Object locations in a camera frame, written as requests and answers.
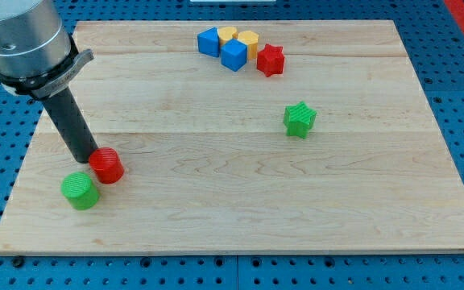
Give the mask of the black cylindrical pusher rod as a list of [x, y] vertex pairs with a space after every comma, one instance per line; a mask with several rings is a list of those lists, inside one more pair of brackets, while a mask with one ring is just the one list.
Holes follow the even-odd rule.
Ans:
[[42, 104], [73, 158], [80, 164], [87, 164], [98, 145], [70, 88], [43, 100]]

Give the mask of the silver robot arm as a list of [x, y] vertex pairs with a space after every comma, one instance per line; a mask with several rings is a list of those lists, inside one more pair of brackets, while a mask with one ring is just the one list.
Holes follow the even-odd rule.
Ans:
[[0, 81], [7, 92], [41, 102], [81, 164], [97, 143], [69, 84], [93, 60], [78, 50], [52, 0], [0, 0]]

